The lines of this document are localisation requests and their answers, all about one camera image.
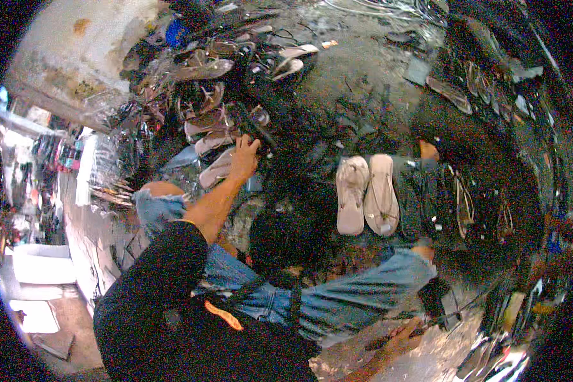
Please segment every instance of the knee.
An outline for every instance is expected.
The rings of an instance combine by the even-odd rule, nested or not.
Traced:
[[[169,181],[152,181],[142,186],[140,190],[147,189],[151,196],[184,195],[184,191]]]

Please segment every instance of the black t-shirt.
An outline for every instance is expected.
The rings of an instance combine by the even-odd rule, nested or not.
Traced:
[[[94,331],[111,378],[316,381],[308,357],[289,341],[245,320],[239,330],[223,310],[189,297],[207,251],[194,225],[170,223],[99,301]]]

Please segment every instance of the white flip-flop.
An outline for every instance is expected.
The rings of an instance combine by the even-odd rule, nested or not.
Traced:
[[[365,228],[363,195],[369,182],[369,168],[363,157],[343,159],[337,169],[337,231],[359,235]]]
[[[363,203],[367,225],[380,236],[390,236],[399,224],[399,204],[393,188],[393,159],[375,154],[369,160],[370,180]]]

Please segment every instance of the pink flip-flop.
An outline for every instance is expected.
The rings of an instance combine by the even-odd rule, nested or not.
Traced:
[[[200,174],[200,185],[204,189],[216,186],[221,180],[227,178],[231,172],[231,156],[235,153],[235,147],[226,149],[213,164]]]
[[[234,144],[239,136],[237,131],[213,131],[195,143],[195,152],[201,157],[210,150]]]
[[[375,154],[369,161],[370,180],[363,211],[367,225],[380,236],[390,236],[397,230],[399,205],[393,188],[393,159]]]
[[[337,169],[337,231],[358,235],[365,228],[363,195],[369,182],[369,169],[363,157],[343,159]]]
[[[233,127],[233,122],[225,113],[224,108],[213,109],[205,114],[184,121],[184,133],[193,136],[211,131],[225,131]]]

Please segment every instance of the man's arm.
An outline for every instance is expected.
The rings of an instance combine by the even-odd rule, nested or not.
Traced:
[[[415,317],[407,325],[393,330],[391,332],[393,338],[383,348],[377,350],[368,363],[337,382],[369,382],[375,374],[385,369],[395,359],[420,345],[422,336],[409,338],[419,325],[420,319]]]
[[[261,142],[256,139],[251,145],[249,143],[250,139],[246,134],[237,138],[236,151],[231,159],[231,171],[227,179],[202,196],[183,217],[183,220],[190,221],[202,232],[208,244],[216,241],[240,187],[255,173],[255,154]]]

